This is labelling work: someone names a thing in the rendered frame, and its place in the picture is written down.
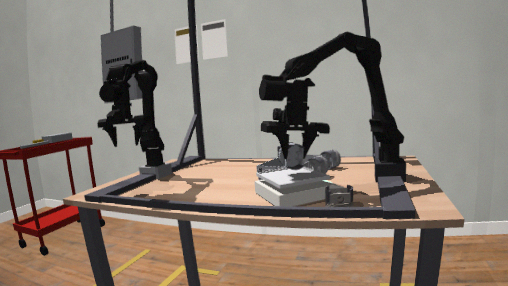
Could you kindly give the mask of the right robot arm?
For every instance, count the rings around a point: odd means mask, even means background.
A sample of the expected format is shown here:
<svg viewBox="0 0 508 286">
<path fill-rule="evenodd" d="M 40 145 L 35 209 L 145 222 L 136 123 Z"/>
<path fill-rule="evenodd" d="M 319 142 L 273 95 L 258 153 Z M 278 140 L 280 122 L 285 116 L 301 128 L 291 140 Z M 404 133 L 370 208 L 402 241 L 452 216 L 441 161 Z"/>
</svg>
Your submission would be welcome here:
<svg viewBox="0 0 508 286">
<path fill-rule="evenodd" d="M 145 60 L 139 61 L 135 61 L 130 64 L 111 66 L 106 77 L 107 81 L 104 81 L 104 85 L 101 87 L 99 95 L 105 102 L 130 100 L 129 87 L 131 86 L 127 81 L 132 77 L 131 73 L 135 73 L 134 77 L 142 91 L 143 114 L 149 114 L 151 117 L 151 122 L 145 123 L 147 125 L 144 126 L 141 133 L 140 145 L 142 152 L 146 152 L 147 165 L 145 166 L 157 167 L 165 164 L 165 162 L 163 162 L 163 155 L 161 152 L 164 150 L 164 143 L 160 137 L 159 131 L 155 127 L 154 117 L 153 91 L 157 86 L 158 75 L 154 67 L 147 64 Z M 145 70 L 146 72 L 139 72 L 141 70 Z M 116 106 L 112 106 L 112 111 L 110 111 L 106 116 L 108 124 L 111 125 L 122 123 L 123 120 L 121 119 L 128 119 L 129 114 L 125 105 L 121 105 L 121 108 L 117 109 Z"/>
</svg>

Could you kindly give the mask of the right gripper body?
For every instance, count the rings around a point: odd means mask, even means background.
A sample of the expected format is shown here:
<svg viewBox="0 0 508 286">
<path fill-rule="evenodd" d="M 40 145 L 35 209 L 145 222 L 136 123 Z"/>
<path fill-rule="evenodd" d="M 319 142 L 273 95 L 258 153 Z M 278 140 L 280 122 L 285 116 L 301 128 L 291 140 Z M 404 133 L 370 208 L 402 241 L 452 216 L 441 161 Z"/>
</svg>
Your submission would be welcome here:
<svg viewBox="0 0 508 286">
<path fill-rule="evenodd" d="M 125 108 L 127 108 L 127 110 L 128 110 L 129 116 L 128 116 L 128 120 L 123 120 L 122 123 L 120 123 L 120 124 L 135 123 L 135 125 L 143 125 L 145 123 L 151 122 L 150 116 L 148 114 L 134 116 L 134 120 L 133 120 L 133 115 L 131 115 L 131 109 L 130 109 L 130 106 L 132 106 L 132 103 L 130 103 L 130 100 L 116 101 L 116 102 L 114 102 L 114 105 L 112 105 L 112 106 L 116 106 L 116 109 L 117 109 L 117 108 L 121 108 L 121 105 L 125 105 Z M 113 125 L 116 125 L 116 124 L 109 125 L 107 119 L 101 119 L 98 121 L 97 124 L 98 124 L 98 128 L 111 128 L 111 127 L 113 127 Z"/>
</svg>

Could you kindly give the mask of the white digital scale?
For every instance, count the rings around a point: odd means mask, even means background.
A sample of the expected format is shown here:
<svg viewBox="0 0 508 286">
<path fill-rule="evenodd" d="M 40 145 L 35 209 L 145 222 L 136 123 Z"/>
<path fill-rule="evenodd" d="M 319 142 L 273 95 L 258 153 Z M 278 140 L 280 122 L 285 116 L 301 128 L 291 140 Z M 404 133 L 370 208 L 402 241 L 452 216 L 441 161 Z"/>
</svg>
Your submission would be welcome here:
<svg viewBox="0 0 508 286">
<path fill-rule="evenodd" d="M 306 167 L 299 170 L 282 168 L 257 172 L 256 176 L 263 180 L 254 181 L 255 193 L 274 206 L 297 206 L 324 200 L 327 186 L 330 189 L 344 188 L 327 181 L 330 175 Z"/>
</svg>

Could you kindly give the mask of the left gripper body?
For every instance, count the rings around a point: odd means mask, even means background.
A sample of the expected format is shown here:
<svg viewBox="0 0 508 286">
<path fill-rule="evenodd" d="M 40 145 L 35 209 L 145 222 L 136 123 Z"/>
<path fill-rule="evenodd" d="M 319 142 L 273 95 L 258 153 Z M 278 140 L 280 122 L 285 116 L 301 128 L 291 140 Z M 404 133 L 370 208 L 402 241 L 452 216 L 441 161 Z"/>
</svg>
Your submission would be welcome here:
<svg viewBox="0 0 508 286">
<path fill-rule="evenodd" d="M 330 127 L 327 123 L 313 123 L 308 125 L 306 102 L 287 102 L 285 105 L 286 120 L 284 124 L 276 121 L 263 121 L 261 123 L 261 131 L 266 133 L 287 134 L 287 131 L 304 131 L 306 134 L 330 134 Z M 290 127 L 294 125 L 294 127 Z M 298 127 L 302 125 L 302 127 Z M 304 125 L 304 126 L 303 126 Z"/>
</svg>

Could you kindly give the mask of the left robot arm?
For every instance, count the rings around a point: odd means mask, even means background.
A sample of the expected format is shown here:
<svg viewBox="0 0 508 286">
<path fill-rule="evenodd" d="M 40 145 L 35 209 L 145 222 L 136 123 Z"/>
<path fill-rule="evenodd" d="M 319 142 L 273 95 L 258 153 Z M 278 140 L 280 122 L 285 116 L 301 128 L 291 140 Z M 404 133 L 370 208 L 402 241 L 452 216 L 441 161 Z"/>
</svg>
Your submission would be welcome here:
<svg viewBox="0 0 508 286">
<path fill-rule="evenodd" d="M 404 136 L 398 130 L 395 118 L 388 109 L 380 71 L 381 46 L 376 41 L 374 38 L 351 32 L 339 34 L 322 47 L 289 59 L 281 73 L 281 76 L 285 77 L 263 75 L 259 97 L 261 100 L 283 101 L 288 92 L 287 101 L 307 102 L 308 87 L 315 86 L 311 79 L 294 80 L 293 83 L 288 83 L 287 80 L 309 75 L 321 61 L 345 47 L 356 54 L 359 63 L 365 69 L 374 110 L 373 119 L 369 119 L 369 123 L 376 141 L 380 142 L 379 160 L 381 163 L 399 163 L 399 144 L 403 143 Z"/>
</svg>

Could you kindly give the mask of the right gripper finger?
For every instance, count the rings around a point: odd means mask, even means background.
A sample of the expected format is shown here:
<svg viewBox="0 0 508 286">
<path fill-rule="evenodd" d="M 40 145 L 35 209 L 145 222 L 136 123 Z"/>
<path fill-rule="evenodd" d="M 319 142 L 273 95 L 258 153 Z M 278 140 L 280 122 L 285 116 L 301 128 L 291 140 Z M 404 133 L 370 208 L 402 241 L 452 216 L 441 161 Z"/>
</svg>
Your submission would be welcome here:
<svg viewBox="0 0 508 286">
<path fill-rule="evenodd" d="M 117 131 L 116 131 L 116 126 L 115 127 L 111 127 L 111 128 L 103 128 L 102 130 L 105 130 L 109 134 L 109 136 L 110 136 L 114 146 L 117 147 Z"/>
<path fill-rule="evenodd" d="M 136 146 L 138 145 L 139 143 L 139 139 L 140 139 L 140 136 L 141 136 L 141 133 L 142 133 L 142 130 L 144 128 L 144 126 L 147 125 L 147 124 L 143 124 L 143 125 L 134 125 L 133 126 L 133 129 L 134 129 L 134 134 L 135 134 L 135 144 Z M 141 127 L 142 126 L 142 127 Z"/>
</svg>

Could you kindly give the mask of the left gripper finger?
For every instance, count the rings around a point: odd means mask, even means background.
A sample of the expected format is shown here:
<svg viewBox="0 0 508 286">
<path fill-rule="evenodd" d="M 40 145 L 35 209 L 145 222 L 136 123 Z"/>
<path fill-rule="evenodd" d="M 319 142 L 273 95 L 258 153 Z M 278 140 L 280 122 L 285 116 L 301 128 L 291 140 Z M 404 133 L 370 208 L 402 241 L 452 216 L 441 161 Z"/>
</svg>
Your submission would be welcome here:
<svg viewBox="0 0 508 286">
<path fill-rule="evenodd" d="M 302 146 L 304 146 L 304 154 L 303 154 L 303 159 L 305 159 L 312 143 L 314 142 L 315 138 L 316 137 L 319 137 L 318 134 L 306 134 L 306 133 L 302 133 L 302 137 L 303 137 L 303 144 Z"/>
<path fill-rule="evenodd" d="M 273 135 L 276 135 L 283 152 L 284 159 L 287 159 L 288 156 L 288 145 L 289 145 L 289 134 L 276 134 L 272 133 Z"/>
</svg>

